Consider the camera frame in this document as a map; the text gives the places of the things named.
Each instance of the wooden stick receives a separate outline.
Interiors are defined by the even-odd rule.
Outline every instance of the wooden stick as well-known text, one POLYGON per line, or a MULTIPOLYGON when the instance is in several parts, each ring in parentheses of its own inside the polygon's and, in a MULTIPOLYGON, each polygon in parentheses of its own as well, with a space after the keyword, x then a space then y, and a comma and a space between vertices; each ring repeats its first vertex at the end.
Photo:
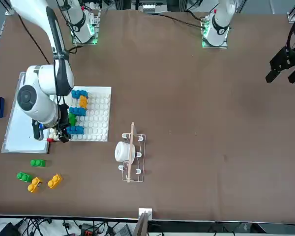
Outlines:
POLYGON ((131 133, 130 133, 130 150, 129 150, 129 163, 128 163, 128 175, 127 182, 130 183, 131 177, 131 159, 132 159, 132 144, 133 144, 133 131, 134 131, 134 122, 131 123, 131 133))

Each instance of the cable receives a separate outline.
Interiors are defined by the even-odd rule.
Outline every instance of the cable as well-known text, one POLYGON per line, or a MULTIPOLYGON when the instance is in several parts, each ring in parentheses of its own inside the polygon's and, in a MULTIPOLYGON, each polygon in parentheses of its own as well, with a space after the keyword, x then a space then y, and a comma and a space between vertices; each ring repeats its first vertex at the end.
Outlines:
POLYGON ((105 231, 105 225, 106 225, 106 224, 107 224, 107 226, 108 226, 108 223, 107 223, 107 222, 104 222, 104 227, 103 227, 102 232, 99 232, 99 231, 97 230, 97 234, 101 235, 102 233, 104 233, 104 231, 105 231))
POLYGON ((39 234, 41 235, 41 236, 43 236, 43 234, 41 233, 41 231, 40 231, 40 227, 39 227, 39 225, 41 224, 41 223, 43 223, 45 220, 42 220, 41 222, 39 222, 38 220, 34 220, 34 222, 36 222, 36 228, 35 228, 35 230, 34 230, 34 232, 33 232, 33 235, 35 235, 35 232, 36 232, 36 230, 38 230, 39 231, 39 234))
POLYGON ((25 26, 25 24, 24 24, 24 22, 23 22, 23 20, 22 20, 22 18, 21 18, 21 16, 20 16, 19 14, 18 14, 18 17, 19 17, 19 19, 20 19, 20 21, 21 21, 21 23, 22 23, 22 25, 23 25, 25 31, 29 34, 30 38, 34 41, 34 43, 36 44, 36 46, 37 46, 38 49, 40 50, 40 52, 41 52, 41 54, 43 55, 43 57, 44 57, 44 59, 46 60, 46 62, 47 62, 48 64, 50 64, 49 61, 48 61, 48 59, 47 59, 47 57, 45 56, 45 54, 44 54, 43 51, 41 50, 40 46, 38 45, 38 43, 37 43, 36 40, 34 39, 33 35, 29 32, 28 28, 26 28, 26 26, 25 26))
POLYGON ((66 227, 66 222, 65 222, 65 220, 63 220, 63 224, 62 224, 62 225, 64 226, 65 231, 67 232, 67 235, 70 236, 69 231, 68 231, 68 229, 67 229, 67 227, 66 227))
POLYGON ((198 21, 202 20, 201 18, 196 17, 191 11, 188 10, 186 12, 190 13, 192 15, 192 17, 195 18, 196 20, 198 20, 198 21))
POLYGON ((120 223, 120 222, 117 222, 117 223, 112 227, 112 229, 113 229, 114 227, 116 227, 116 225, 119 224, 119 223, 120 223))
POLYGON ((189 7, 186 11, 189 11, 194 5, 196 5, 198 2, 200 2, 200 4, 203 2, 203 0, 197 0, 197 1, 195 1, 195 3, 194 4, 192 4, 191 5, 191 7, 189 7))
POLYGON ((204 26, 199 26, 199 25, 195 25, 195 24, 192 24, 192 23, 188 23, 188 22, 185 22, 185 21, 182 21, 182 20, 179 20, 179 19, 176 19, 174 17, 171 17, 171 16, 166 16, 166 15, 159 15, 159 16, 164 16, 164 17, 167 17, 167 18, 170 18, 174 21, 178 21, 178 22, 181 22, 181 23, 184 23, 186 25, 189 25, 189 26, 193 26, 193 27, 197 27, 197 28, 201 28, 201 29, 206 29, 204 26))
POLYGON ((103 224, 105 224, 105 222, 98 223, 97 225, 91 226, 91 227, 85 229, 84 231, 87 231, 87 230, 89 230, 89 229, 91 229, 91 228, 95 228, 96 226, 99 225, 98 227, 96 227, 96 230, 97 230, 97 229, 99 229, 99 227, 101 227, 103 224))
POLYGON ((147 225, 152 225, 152 226, 156 226, 156 227, 158 227, 159 230, 161 231, 161 234, 160 234, 160 235, 164 236, 164 232, 163 232, 163 230, 162 230, 162 228, 161 228, 160 225, 158 225, 158 224, 153 224, 153 223, 150 223, 150 222, 148 222, 147 225))
POLYGON ((83 46, 75 46, 75 47, 73 47, 73 48, 70 48, 70 49, 68 50, 68 52, 71 53, 71 54, 76 54, 77 51, 78 51, 78 48, 82 48, 82 47, 83 47, 83 46))
POLYGON ((107 223, 107 230, 106 230, 106 233, 105 233, 105 235, 104 235, 104 236, 110 235, 110 234, 109 234, 109 232, 108 232, 108 230, 109 230, 109 229, 113 230, 113 229, 114 229, 114 227, 116 227, 116 226, 117 226, 117 224, 119 224, 119 223, 120 223, 120 222, 117 222, 117 223, 115 223, 115 225, 114 225, 114 226, 112 226, 112 227, 109 227, 109 225, 108 225, 108 223, 107 223))
MULTIPOLYGON (((58 99, 58 86, 57 86, 57 79, 56 79, 56 60, 54 60, 54 79, 55 79, 56 100, 57 100, 57 109, 58 109, 60 100, 58 99)), ((58 119, 58 122, 57 122, 56 135, 58 135, 59 133, 59 128, 60 128, 60 119, 58 119)))
POLYGON ((215 5, 215 6, 209 11, 209 13, 211 13, 211 12, 212 12, 217 6, 218 6, 218 4, 215 5))
POLYGON ((7 12, 9 12, 8 8, 6 8, 6 6, 3 4, 3 2, 0 0, 0 3, 2 4, 2 6, 4 6, 4 8, 6 9, 7 12))
POLYGON ((235 232, 236 231, 236 229, 239 227, 239 226, 241 226, 242 225, 242 222, 240 222, 232 231, 233 232, 235 232))
POLYGON ((79 40, 79 42, 83 45, 82 41, 81 41, 81 40, 78 38, 78 36, 75 34, 75 31, 74 31, 73 27, 71 26, 71 25, 72 25, 72 23, 71 23, 71 17, 70 17, 70 15, 69 15, 68 10, 67 10, 67 14, 68 14, 68 17, 69 17, 70 23, 69 23, 68 20, 65 18, 64 14, 63 14, 63 12, 62 12, 62 10, 61 10, 61 8, 60 8, 60 5, 59 5, 58 0, 56 0, 56 2, 57 2, 58 8, 59 8, 59 10, 60 10, 60 12, 61 12, 61 15, 62 15, 62 17, 64 18, 66 24, 70 27, 70 29, 71 29, 73 35, 74 35, 74 36, 79 40))
POLYGON ((73 220, 73 222, 80 228, 81 225, 78 225, 78 223, 75 220, 73 220))

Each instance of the white lego baseplate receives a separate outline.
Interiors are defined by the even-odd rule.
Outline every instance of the white lego baseplate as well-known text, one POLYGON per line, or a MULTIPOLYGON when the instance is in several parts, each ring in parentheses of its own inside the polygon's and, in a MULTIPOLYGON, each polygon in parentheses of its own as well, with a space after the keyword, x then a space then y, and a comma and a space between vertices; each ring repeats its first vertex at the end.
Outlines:
MULTIPOLYGON (((71 141, 107 142, 112 88, 75 86, 73 90, 88 92, 88 104, 86 116, 76 116, 76 125, 84 127, 84 134, 73 134, 71 141)), ((80 100, 72 98, 71 94, 64 100, 69 107, 80 107, 80 100)), ((50 129, 48 138, 59 141, 54 129, 50 129)))

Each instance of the black cable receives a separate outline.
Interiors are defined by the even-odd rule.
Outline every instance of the black cable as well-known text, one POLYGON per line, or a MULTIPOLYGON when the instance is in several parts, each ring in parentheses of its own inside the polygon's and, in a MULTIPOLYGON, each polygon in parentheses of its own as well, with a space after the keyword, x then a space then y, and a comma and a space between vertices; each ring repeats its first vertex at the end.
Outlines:
POLYGON ((167 18, 170 18, 174 21, 178 21, 178 22, 181 22, 181 23, 184 23, 186 25, 189 25, 189 26, 193 26, 193 27, 197 27, 197 28, 201 28, 201 29, 206 29, 204 26, 199 26, 199 25, 195 25, 195 24, 192 24, 192 23, 188 23, 188 22, 185 22, 185 21, 182 21, 182 20, 179 20, 179 19, 176 19, 174 17, 171 17, 171 16, 166 16, 166 15, 159 15, 159 16, 164 16, 164 17, 167 17, 167 18))
POLYGON ((71 29, 73 35, 74 35, 74 36, 79 40, 79 42, 83 45, 82 41, 78 38, 78 36, 76 35, 76 33, 75 33, 73 27, 71 26, 71 25, 72 25, 72 23, 71 23, 71 17, 70 17, 70 15, 69 15, 68 10, 67 10, 67 14, 68 14, 68 17, 69 17, 70 22, 68 22, 67 19, 65 18, 64 14, 63 14, 63 12, 62 12, 62 10, 61 10, 61 8, 60 8, 60 5, 59 5, 58 0, 56 0, 56 2, 57 2, 58 8, 59 8, 59 10, 60 10, 60 13, 61 13, 62 17, 64 18, 66 24, 70 27, 70 29, 71 29))
POLYGON ((236 231, 236 229, 239 227, 239 226, 241 226, 241 224, 242 224, 242 222, 240 222, 233 230, 232 230, 232 232, 235 232, 236 231))
POLYGON ((28 227, 26 228, 26 232, 28 233, 28 236, 29 236, 29 227, 30 227, 30 220, 28 221, 28 227))
POLYGON ((195 1, 194 4, 191 5, 191 7, 189 7, 186 11, 189 11, 194 5, 196 5, 198 2, 200 2, 200 4, 203 2, 203 0, 197 0, 195 1))
POLYGON ((195 14, 193 14, 191 11, 188 10, 186 12, 190 13, 192 15, 192 17, 195 18, 196 20, 201 21, 201 18, 196 17, 195 14))
MULTIPOLYGON (((57 109, 58 109, 60 100, 58 99, 58 86, 57 86, 57 78, 56 78, 56 60, 54 60, 54 79, 55 79, 56 100, 57 100, 57 109)), ((59 128, 60 128, 60 119, 58 119, 58 122, 57 122, 56 135, 58 135, 58 133, 59 133, 59 128)))
POLYGON ((94 226, 94 221, 92 220, 93 222, 93 235, 95 235, 95 226, 94 226))
POLYGON ((75 220, 73 220, 73 222, 80 228, 80 225, 78 225, 78 223, 75 220))
POLYGON ((90 7, 88 7, 88 6, 86 6, 85 4, 83 6, 84 6, 85 9, 92 11, 92 9, 90 7))
POLYGON ((104 233, 104 231, 105 231, 105 225, 108 225, 108 223, 106 223, 106 222, 104 222, 104 226, 103 226, 103 230, 102 230, 102 232, 99 232, 99 230, 97 230, 97 234, 99 234, 99 235, 101 235, 102 233, 104 233))
POLYGON ((8 7, 11 9, 12 7, 11 7, 11 5, 8 3, 8 1, 7 0, 4 0, 4 2, 5 2, 5 4, 7 4, 8 5, 8 7))
MULTIPOLYGON (((117 224, 119 224, 120 222, 117 222, 117 223, 115 223, 115 225, 114 226, 112 226, 112 227, 110 227, 112 230, 114 229, 114 227, 116 227, 117 226, 117 224)), ((108 223, 107 223, 107 230, 106 230, 106 233, 105 233, 105 235, 104 236, 107 236, 108 235, 108 229, 109 229, 109 225, 108 225, 108 223)))
POLYGON ((62 225, 64 226, 65 231, 67 232, 67 235, 70 236, 69 231, 68 231, 67 227, 65 226, 65 220, 63 220, 63 224, 62 225))
POLYGON ((104 223, 105 223, 105 222, 98 223, 97 225, 91 226, 91 227, 89 227, 89 228, 85 229, 84 231, 87 231, 87 230, 89 230, 89 229, 95 228, 96 226, 98 226, 98 225, 99 225, 98 227, 96 227, 96 230, 98 230, 98 229, 99 229, 99 227, 101 227, 101 226, 102 226, 104 223))
POLYGON ((114 227, 116 227, 116 225, 119 224, 119 223, 120 223, 120 222, 117 222, 117 223, 112 227, 112 229, 113 229, 114 227))
POLYGON ((34 222, 36 222, 36 228, 35 228, 35 230, 34 230, 34 232, 33 232, 33 235, 35 235, 36 230, 38 230, 40 236, 43 236, 42 232, 40 231, 40 227, 39 227, 39 225, 40 225, 41 223, 43 223, 44 221, 45 221, 45 220, 42 220, 41 222, 39 222, 38 220, 34 220, 34 222))
POLYGON ((73 48, 70 48, 70 49, 68 50, 68 52, 71 53, 71 54, 76 54, 77 51, 78 51, 78 48, 82 48, 82 47, 83 47, 83 46, 75 46, 75 47, 73 47, 73 48))
POLYGON ((4 6, 4 8, 6 9, 6 11, 9 11, 8 8, 6 8, 6 6, 3 4, 3 2, 0 0, 0 3, 2 4, 2 6, 4 6))
POLYGON ((46 60, 46 62, 47 62, 48 64, 50 64, 49 61, 48 61, 48 59, 47 59, 47 57, 45 56, 45 54, 44 54, 43 51, 41 50, 40 46, 38 45, 38 43, 37 43, 36 40, 34 39, 33 35, 29 32, 28 28, 26 28, 26 26, 25 26, 25 24, 24 24, 24 22, 23 22, 23 20, 22 20, 22 18, 21 18, 21 16, 20 16, 19 14, 18 14, 18 17, 19 17, 19 19, 20 19, 20 21, 21 21, 21 23, 22 23, 22 25, 23 25, 25 31, 29 34, 30 38, 34 41, 34 43, 36 44, 36 46, 37 46, 38 49, 40 50, 40 52, 41 52, 41 54, 43 55, 43 57, 44 57, 44 59, 46 60))
POLYGON ((147 225, 152 225, 152 226, 156 226, 156 227, 158 227, 159 230, 161 231, 161 234, 160 234, 160 235, 164 236, 164 232, 163 232, 163 230, 162 230, 162 228, 161 228, 160 225, 158 225, 158 224, 154 224, 154 223, 150 223, 150 222, 148 222, 147 225))
POLYGON ((211 13, 216 7, 217 7, 217 5, 215 5, 210 11, 209 11, 209 13, 211 13))

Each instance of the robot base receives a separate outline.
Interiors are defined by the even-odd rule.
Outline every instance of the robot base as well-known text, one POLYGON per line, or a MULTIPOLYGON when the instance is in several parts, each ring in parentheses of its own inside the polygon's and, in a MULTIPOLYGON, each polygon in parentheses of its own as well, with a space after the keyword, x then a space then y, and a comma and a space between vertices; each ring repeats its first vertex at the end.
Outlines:
MULTIPOLYGON (((85 13, 89 14, 89 16, 91 18, 91 22, 93 22, 92 25, 88 25, 89 33, 90 33, 90 35, 93 35, 93 36, 91 37, 91 39, 88 42, 84 43, 84 44, 87 44, 87 45, 96 45, 97 42, 98 42, 98 32, 99 32, 101 9, 98 8, 96 10, 98 10, 97 15, 95 15, 94 13, 90 13, 87 10, 85 10, 85 13)), ((71 37, 72 37, 72 44, 81 45, 80 41, 77 38, 75 38, 72 35, 72 33, 71 33, 71 37)))
POLYGON ((227 37, 224 41, 224 43, 218 47, 210 45, 206 40, 204 40, 203 35, 206 34, 207 28, 209 27, 209 16, 205 16, 205 21, 201 21, 201 26, 204 26, 206 29, 201 29, 201 35, 202 35, 202 47, 203 48, 223 48, 227 49, 227 37))

